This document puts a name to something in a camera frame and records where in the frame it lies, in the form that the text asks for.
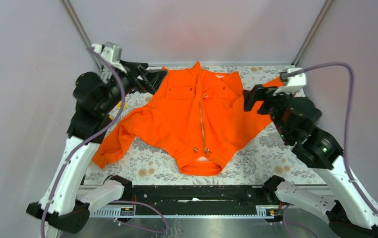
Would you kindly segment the orange zip jacket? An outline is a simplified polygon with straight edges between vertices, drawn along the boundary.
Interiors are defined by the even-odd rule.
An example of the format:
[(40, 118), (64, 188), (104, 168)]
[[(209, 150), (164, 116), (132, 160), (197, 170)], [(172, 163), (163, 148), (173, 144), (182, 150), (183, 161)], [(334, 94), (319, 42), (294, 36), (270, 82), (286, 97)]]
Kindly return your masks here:
[(261, 102), (244, 110), (238, 72), (193, 67), (168, 70), (159, 90), (130, 111), (104, 138), (92, 160), (100, 168), (120, 160), (136, 137), (165, 150), (181, 173), (218, 175), (271, 119), (258, 114)]

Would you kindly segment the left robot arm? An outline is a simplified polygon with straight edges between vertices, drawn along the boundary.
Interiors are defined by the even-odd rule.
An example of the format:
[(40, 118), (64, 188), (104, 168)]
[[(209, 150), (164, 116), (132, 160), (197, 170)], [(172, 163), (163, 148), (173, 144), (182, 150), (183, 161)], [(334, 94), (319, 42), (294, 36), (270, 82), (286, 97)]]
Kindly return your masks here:
[(84, 194), (79, 186), (94, 153), (113, 120), (109, 113), (123, 98), (134, 92), (158, 91), (167, 75), (164, 69), (149, 69), (147, 63), (120, 61), (104, 67), (101, 73), (85, 72), (75, 82), (75, 113), (67, 130), (64, 153), (45, 195), (30, 203), (26, 212), (43, 224), (75, 234), (81, 231), (91, 214), (113, 201), (128, 203), (134, 198), (131, 181), (120, 176)]

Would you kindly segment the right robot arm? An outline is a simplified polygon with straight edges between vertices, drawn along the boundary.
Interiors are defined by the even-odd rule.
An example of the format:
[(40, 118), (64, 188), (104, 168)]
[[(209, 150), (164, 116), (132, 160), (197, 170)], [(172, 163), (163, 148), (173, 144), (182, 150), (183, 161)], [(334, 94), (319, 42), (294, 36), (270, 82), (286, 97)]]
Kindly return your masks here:
[(244, 90), (244, 110), (261, 102), (258, 114), (270, 116), (292, 153), (322, 178), (334, 198), (316, 195), (287, 180), (272, 176), (264, 183), (263, 198), (301, 208), (328, 224), (341, 238), (378, 238), (378, 204), (356, 189), (358, 179), (347, 165), (336, 139), (317, 126), (322, 113), (307, 97), (278, 93), (275, 87), (256, 85)]

